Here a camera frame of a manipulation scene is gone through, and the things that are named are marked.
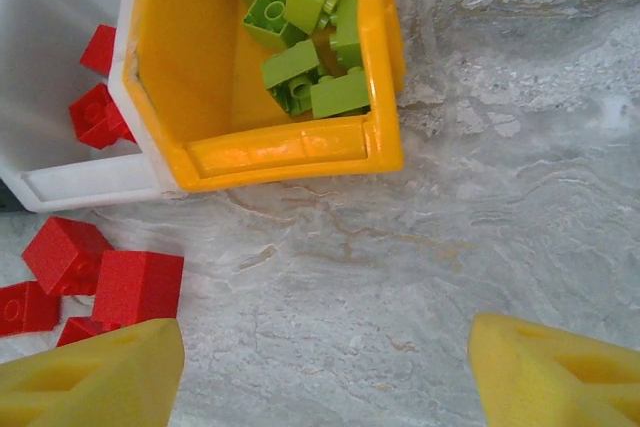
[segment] red brick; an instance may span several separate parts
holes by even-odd
[[[129,130],[129,126],[125,122],[124,117],[122,117],[118,107],[116,107],[116,104],[111,102],[107,105],[105,112],[107,115],[107,125],[109,126],[109,130],[114,135],[135,143],[136,139],[133,137],[131,130]]]
[[[108,77],[111,70],[115,41],[115,27],[99,25],[82,54],[80,63],[94,72]]]
[[[0,336],[45,332],[60,322],[60,297],[44,293],[35,281],[0,288]]]
[[[79,342],[96,335],[108,332],[100,322],[94,322],[89,317],[69,317],[64,324],[56,347]]]
[[[111,244],[95,225],[50,217],[22,253],[49,295],[93,295],[100,262]]]
[[[76,138],[95,149],[113,145],[119,135],[109,129],[108,107],[113,104],[105,84],[98,84],[69,106]]]
[[[128,326],[178,312],[184,259],[154,252],[105,252],[91,319]]]

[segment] gray marble countertop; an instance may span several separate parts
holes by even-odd
[[[640,348],[638,1],[398,0],[404,171],[65,213],[186,256],[172,423],[486,425],[481,311]],[[44,219],[0,217],[3,284]]]

